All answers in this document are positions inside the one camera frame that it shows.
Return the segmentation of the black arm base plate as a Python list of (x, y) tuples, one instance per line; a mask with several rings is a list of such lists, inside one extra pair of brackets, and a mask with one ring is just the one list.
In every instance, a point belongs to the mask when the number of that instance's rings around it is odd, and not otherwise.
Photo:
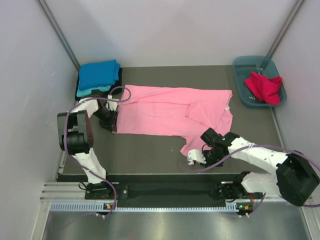
[(209, 196), (214, 200), (249, 199), (249, 193), (237, 193), (231, 185), (211, 182), (120, 182), (110, 186), (106, 182), (84, 184), (78, 187), (85, 191), (86, 199), (112, 198), (114, 190), (118, 200), (134, 199), (141, 196)]

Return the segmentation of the pink t-shirt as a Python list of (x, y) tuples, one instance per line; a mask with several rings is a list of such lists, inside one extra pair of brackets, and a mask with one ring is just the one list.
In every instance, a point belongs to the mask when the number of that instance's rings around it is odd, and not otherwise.
[(118, 107), (116, 133), (182, 137), (180, 152), (200, 150), (201, 135), (209, 128), (224, 135), (233, 115), (230, 89), (195, 89), (126, 85)]

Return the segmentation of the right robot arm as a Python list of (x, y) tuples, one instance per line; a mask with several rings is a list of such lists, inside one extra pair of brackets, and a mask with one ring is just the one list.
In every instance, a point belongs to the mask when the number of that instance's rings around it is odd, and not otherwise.
[(245, 198), (251, 193), (278, 195), (301, 207), (320, 184), (311, 163), (300, 152), (275, 151), (228, 132), (221, 135), (212, 128), (200, 137), (210, 147), (203, 150), (204, 167), (219, 166), (229, 157), (245, 161), (265, 173), (243, 171), (231, 184), (220, 188), (223, 197)]

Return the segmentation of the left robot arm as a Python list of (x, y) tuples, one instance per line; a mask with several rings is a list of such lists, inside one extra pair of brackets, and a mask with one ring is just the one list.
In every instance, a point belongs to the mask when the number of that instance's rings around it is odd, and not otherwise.
[(101, 126), (116, 131), (118, 100), (111, 95), (107, 98), (86, 97), (68, 112), (57, 115), (59, 146), (67, 158), (82, 168), (87, 184), (80, 182), (86, 200), (107, 200), (115, 195), (114, 187), (108, 183), (107, 171), (100, 164), (94, 152), (94, 134), (90, 118), (96, 116)]

